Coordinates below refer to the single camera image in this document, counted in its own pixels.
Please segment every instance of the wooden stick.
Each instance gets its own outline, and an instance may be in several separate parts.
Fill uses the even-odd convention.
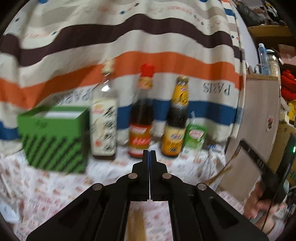
[[[142,209],[129,213],[127,232],[128,241],[146,241],[146,229]]]
[[[209,180],[205,181],[205,184],[207,184],[207,185],[212,184],[218,177],[220,177],[221,175],[227,173],[231,169],[232,169],[232,166],[224,167],[216,176],[214,176],[214,177],[210,178]]]

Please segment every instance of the green box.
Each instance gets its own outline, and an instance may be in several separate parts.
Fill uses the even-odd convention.
[[[57,172],[85,171],[89,150],[86,107],[41,106],[18,115],[17,121],[29,165]]]

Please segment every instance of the striped curtain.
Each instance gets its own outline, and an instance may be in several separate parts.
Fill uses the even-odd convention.
[[[236,136],[245,62],[229,0],[29,1],[0,45],[0,138],[16,139],[17,115],[41,104],[88,106],[114,58],[118,141],[128,139],[140,66],[154,64],[154,135],[163,134],[179,75],[190,77],[189,113],[217,140]]]

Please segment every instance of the metal screw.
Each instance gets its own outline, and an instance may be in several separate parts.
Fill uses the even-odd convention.
[[[198,188],[199,190],[204,191],[204,190],[207,189],[207,185],[205,185],[204,183],[199,183],[199,184],[197,185],[197,188]]]
[[[99,190],[102,189],[102,185],[99,184],[99,183],[93,184],[93,189],[94,189],[95,191],[99,191]]]
[[[138,177],[138,175],[136,173],[133,173],[133,172],[128,175],[129,179],[136,179],[137,177]]]
[[[164,178],[164,179],[170,179],[171,177],[172,177],[172,175],[169,174],[169,173],[164,173],[164,174],[163,174],[163,178]]]

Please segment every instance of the red cap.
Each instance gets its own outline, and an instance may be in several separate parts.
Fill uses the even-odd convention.
[[[141,77],[152,77],[155,73],[155,66],[153,64],[141,65]]]

